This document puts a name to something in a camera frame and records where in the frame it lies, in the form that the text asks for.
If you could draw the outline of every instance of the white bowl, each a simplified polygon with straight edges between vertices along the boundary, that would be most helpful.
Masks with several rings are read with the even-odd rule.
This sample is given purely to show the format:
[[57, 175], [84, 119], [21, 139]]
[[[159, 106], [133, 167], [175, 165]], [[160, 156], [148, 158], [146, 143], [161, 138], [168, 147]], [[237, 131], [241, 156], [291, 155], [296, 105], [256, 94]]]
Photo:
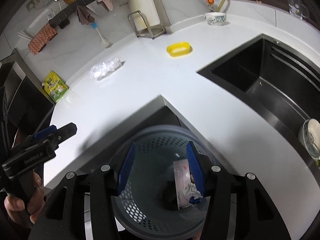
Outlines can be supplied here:
[[203, 15], [209, 25], [224, 25], [227, 20], [227, 14], [221, 12], [210, 12]]

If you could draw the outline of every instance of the patterned bowl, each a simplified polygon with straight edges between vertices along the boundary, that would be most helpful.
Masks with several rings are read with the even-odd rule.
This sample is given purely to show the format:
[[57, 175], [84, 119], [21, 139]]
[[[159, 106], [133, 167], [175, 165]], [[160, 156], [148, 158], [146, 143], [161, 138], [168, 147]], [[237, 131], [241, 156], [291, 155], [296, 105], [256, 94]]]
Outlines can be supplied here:
[[310, 156], [314, 159], [320, 157], [320, 124], [316, 119], [308, 119], [304, 122], [298, 135], [299, 141], [307, 149]]
[[209, 25], [224, 25], [227, 20], [227, 14], [221, 12], [210, 12], [204, 14]]

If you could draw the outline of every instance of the glass cup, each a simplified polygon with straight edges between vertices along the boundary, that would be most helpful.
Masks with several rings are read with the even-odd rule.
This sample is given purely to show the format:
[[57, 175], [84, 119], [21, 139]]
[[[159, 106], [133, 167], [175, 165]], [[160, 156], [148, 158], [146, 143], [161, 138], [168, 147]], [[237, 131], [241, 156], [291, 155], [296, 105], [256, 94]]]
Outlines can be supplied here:
[[301, 0], [288, 0], [288, 4], [291, 15], [294, 15], [300, 20], [303, 18], [309, 18], [309, 10]]

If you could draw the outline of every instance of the kitchen countertop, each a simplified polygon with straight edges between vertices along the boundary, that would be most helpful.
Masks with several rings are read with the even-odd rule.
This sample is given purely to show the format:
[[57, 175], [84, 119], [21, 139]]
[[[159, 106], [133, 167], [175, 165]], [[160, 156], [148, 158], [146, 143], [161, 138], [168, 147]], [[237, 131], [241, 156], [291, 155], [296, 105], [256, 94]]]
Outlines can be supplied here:
[[[44, 185], [54, 188], [68, 171], [77, 171], [94, 157], [83, 155], [84, 149], [139, 109], [150, 105], [145, 109], [151, 114], [165, 104], [207, 147], [220, 152], [217, 158], [229, 170], [256, 174], [291, 238], [299, 239], [320, 209], [320, 189], [309, 168], [255, 111], [196, 73], [261, 33], [287, 43], [320, 66], [320, 54], [305, 42], [271, 25], [234, 15], [228, 15], [225, 26], [201, 22], [155, 40], [134, 38], [105, 58], [119, 57], [125, 63], [100, 82], [89, 78], [86, 65], [53, 112], [52, 124], [61, 127], [74, 122], [78, 131], [44, 165]], [[189, 42], [192, 52], [170, 58], [166, 47], [179, 41]], [[121, 135], [117, 133], [110, 143]]]

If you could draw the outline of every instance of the wall outlet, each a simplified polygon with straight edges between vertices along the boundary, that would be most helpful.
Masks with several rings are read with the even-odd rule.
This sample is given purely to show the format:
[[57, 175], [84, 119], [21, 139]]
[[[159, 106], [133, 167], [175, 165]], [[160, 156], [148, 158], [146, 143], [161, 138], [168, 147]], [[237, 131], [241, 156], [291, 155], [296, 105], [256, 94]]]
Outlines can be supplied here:
[[30, 0], [30, 2], [28, 2], [26, 5], [28, 12], [31, 12], [39, 3], [39, 0]]

